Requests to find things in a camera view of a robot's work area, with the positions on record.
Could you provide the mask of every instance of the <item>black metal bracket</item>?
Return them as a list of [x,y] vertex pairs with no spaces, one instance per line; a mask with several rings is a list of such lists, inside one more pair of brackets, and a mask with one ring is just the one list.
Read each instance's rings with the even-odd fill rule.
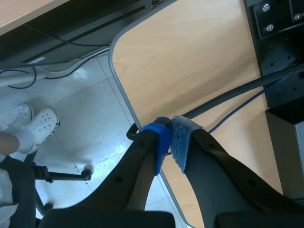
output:
[[[244,0],[261,76],[304,62],[304,1]],[[303,74],[266,93],[275,108],[304,96]]]

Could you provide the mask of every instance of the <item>shoe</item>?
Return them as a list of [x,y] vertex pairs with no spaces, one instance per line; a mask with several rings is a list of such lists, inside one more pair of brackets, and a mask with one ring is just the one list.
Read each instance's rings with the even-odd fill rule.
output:
[[34,110],[29,104],[21,104],[16,107],[13,113],[14,120],[0,131],[15,134],[21,127],[27,125],[34,117]]
[[43,109],[28,125],[23,127],[33,135],[33,145],[29,151],[22,153],[35,152],[46,139],[55,133],[58,127],[59,117],[55,110],[52,108]]

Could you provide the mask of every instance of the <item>desk edge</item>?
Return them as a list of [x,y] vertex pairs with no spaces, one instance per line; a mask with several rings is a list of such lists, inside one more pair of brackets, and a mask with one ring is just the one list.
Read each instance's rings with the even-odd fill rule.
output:
[[[137,118],[137,116],[136,116],[136,114],[135,114],[135,111],[134,111],[134,109],[133,109],[133,107],[132,107],[132,105],[131,105],[131,102],[129,101],[128,96],[127,96],[127,94],[126,94],[126,92],[125,92],[125,90],[124,90],[124,88],[123,88],[123,85],[121,84],[121,82],[120,82],[120,80],[119,80],[119,78],[118,78],[118,76],[117,76],[117,74],[116,74],[115,68],[114,68],[114,64],[113,64],[113,51],[114,51],[114,48],[115,48],[115,45],[116,45],[117,41],[119,40],[119,38],[120,38],[124,33],[128,32],[129,30],[131,30],[132,28],[134,28],[134,27],[137,26],[138,24],[142,23],[143,21],[145,21],[145,20],[148,19],[149,17],[153,16],[153,15],[156,14],[157,12],[161,11],[162,9],[164,9],[165,7],[171,5],[172,3],[176,2],[176,1],[177,1],[177,0],[169,0],[169,1],[166,1],[166,2],[164,2],[162,5],[156,7],[155,9],[152,9],[150,12],[146,13],[145,15],[141,16],[140,18],[138,18],[137,20],[135,20],[134,22],[132,22],[130,25],[128,25],[127,27],[125,27],[123,30],[121,30],[121,31],[114,37],[114,39],[113,39],[113,41],[112,41],[112,43],[111,43],[111,46],[110,46],[110,50],[109,50],[109,65],[110,65],[110,70],[111,70],[111,72],[112,72],[112,74],[113,74],[113,78],[114,78],[114,80],[116,81],[117,86],[118,86],[120,92],[122,93],[122,96],[123,96],[123,98],[124,98],[124,101],[126,102],[128,109],[130,110],[130,113],[131,113],[131,115],[132,115],[132,118],[134,119],[134,122],[135,122],[135,124],[136,124],[136,126],[138,127],[139,130],[142,129],[142,126],[141,126],[141,124],[140,124],[140,122],[139,122],[139,120],[138,120],[138,118]],[[184,214],[183,214],[183,212],[182,212],[182,210],[181,210],[181,208],[180,208],[180,206],[179,206],[179,204],[178,204],[178,202],[177,202],[177,200],[176,200],[176,198],[175,198],[175,196],[174,196],[174,193],[173,193],[173,191],[172,191],[172,189],[171,189],[171,187],[170,187],[170,185],[169,185],[169,183],[168,183],[168,181],[167,181],[167,179],[166,179],[166,176],[165,176],[165,174],[163,173],[162,170],[161,170],[160,174],[161,174],[161,177],[162,177],[162,179],[163,179],[163,181],[164,181],[164,183],[165,183],[165,185],[166,185],[166,187],[167,187],[167,189],[168,189],[168,192],[169,192],[169,194],[170,194],[170,196],[171,196],[171,198],[172,198],[172,200],[173,200],[173,202],[174,202],[174,204],[175,204],[175,206],[176,206],[176,208],[177,208],[177,211],[178,211],[178,213],[180,214],[180,217],[181,217],[182,221],[183,221],[188,227],[193,227],[192,225],[190,225],[190,224],[187,222],[187,220],[186,220],[186,218],[185,218],[185,216],[184,216]]]

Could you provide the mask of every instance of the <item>white cable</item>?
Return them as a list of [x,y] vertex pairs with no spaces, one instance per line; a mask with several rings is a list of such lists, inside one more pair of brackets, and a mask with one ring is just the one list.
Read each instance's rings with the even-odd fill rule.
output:
[[66,71],[71,71],[71,70],[73,70],[73,69],[76,68],[79,64],[81,64],[82,62],[86,61],[88,58],[90,58],[90,57],[92,57],[92,56],[94,56],[94,55],[97,55],[98,53],[104,52],[104,51],[106,51],[106,50],[108,51],[109,49],[110,49],[110,48],[107,47],[107,48],[105,48],[105,49],[102,49],[102,50],[100,50],[100,51],[94,53],[94,54],[91,54],[90,56],[88,56],[88,57],[86,57],[86,58],[84,58],[84,59],[81,59],[80,61],[78,61],[77,63],[75,63],[74,65],[72,65],[70,68],[65,69],[65,70],[61,70],[61,71],[48,71],[48,70],[45,70],[45,69],[43,69],[43,68],[41,68],[41,67],[39,67],[39,66],[36,66],[36,68],[39,69],[39,70],[41,70],[41,71],[44,71],[44,72],[46,72],[46,73],[50,73],[50,74],[64,73],[64,72],[66,72]]

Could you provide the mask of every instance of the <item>white sock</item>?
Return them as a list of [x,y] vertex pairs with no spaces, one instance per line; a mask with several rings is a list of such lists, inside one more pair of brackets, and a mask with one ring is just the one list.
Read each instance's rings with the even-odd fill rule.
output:
[[21,130],[15,134],[18,138],[20,146],[17,152],[28,153],[34,146],[35,138],[33,133],[26,127],[22,127]]

